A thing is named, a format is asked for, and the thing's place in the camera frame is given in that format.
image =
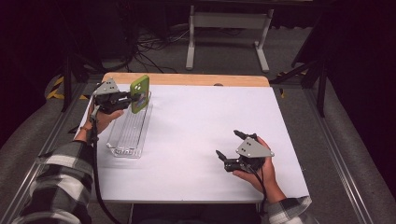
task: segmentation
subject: metal bracket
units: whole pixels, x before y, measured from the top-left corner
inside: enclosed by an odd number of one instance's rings
[[[251,137],[247,137],[245,141],[236,150],[241,156],[247,158],[262,158],[262,157],[274,157],[275,153],[268,147],[263,146]]]

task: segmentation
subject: wooden table edge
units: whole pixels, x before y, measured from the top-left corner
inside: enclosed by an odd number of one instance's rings
[[[149,76],[152,85],[194,85],[194,86],[239,86],[269,87],[268,78],[260,76],[202,75],[202,74],[157,74],[157,73],[107,73],[103,80],[113,78],[117,84],[130,84],[134,80]]]

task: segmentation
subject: green object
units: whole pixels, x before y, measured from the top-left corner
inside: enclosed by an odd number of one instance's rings
[[[131,96],[137,100],[131,103],[132,113],[136,114],[149,103],[149,77],[147,75],[131,84]]]

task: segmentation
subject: wire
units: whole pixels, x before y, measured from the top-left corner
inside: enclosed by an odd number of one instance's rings
[[[259,182],[260,182],[260,185],[262,186],[262,195],[263,195],[263,198],[262,198],[262,203],[261,203],[261,206],[260,206],[260,214],[265,214],[266,212],[264,211],[264,204],[265,204],[265,201],[267,201],[267,191],[265,190],[265,186],[264,186],[264,184],[262,183],[262,179],[259,177],[259,175],[257,175],[257,172],[256,171],[254,171],[252,168],[251,168],[251,166],[250,166],[250,164],[248,164],[247,165],[247,168],[249,169],[249,171],[251,172],[251,173],[253,173],[255,176],[256,176],[256,178],[259,180]]]
[[[94,96],[92,98],[92,111],[94,110]],[[111,219],[112,222],[116,224],[120,224],[118,220],[116,220],[113,215],[111,215],[110,211],[108,211],[105,203],[102,199],[102,194],[100,192],[100,185],[99,185],[99,172],[98,172],[98,163],[97,163],[97,153],[98,153],[98,130],[97,130],[97,119],[95,118],[92,121],[92,143],[93,143],[93,180],[95,184],[95,191],[96,191],[96,199],[98,200],[102,210],[106,213],[108,218]]]

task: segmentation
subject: metal frame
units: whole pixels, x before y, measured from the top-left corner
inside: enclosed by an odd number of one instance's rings
[[[340,149],[338,148],[332,136],[332,132],[326,123],[326,119],[323,118],[317,110],[316,99],[313,91],[305,89],[304,94],[326,139],[335,169],[340,176],[340,179],[344,185],[344,189],[346,190],[346,194],[352,204],[353,209],[355,210],[356,216],[358,217],[359,223],[374,223],[356,186],[355,180],[352,177],[352,174],[349,172]]]
[[[269,9],[267,14],[242,14],[242,13],[211,13],[195,12],[194,6],[190,9],[190,43],[187,52],[186,69],[192,70],[195,52],[195,27],[218,27],[218,28],[243,28],[261,29],[260,40],[255,41],[255,50],[260,61],[260,66],[264,73],[269,72],[267,60],[265,59],[262,47],[265,37],[271,24],[274,10]]]

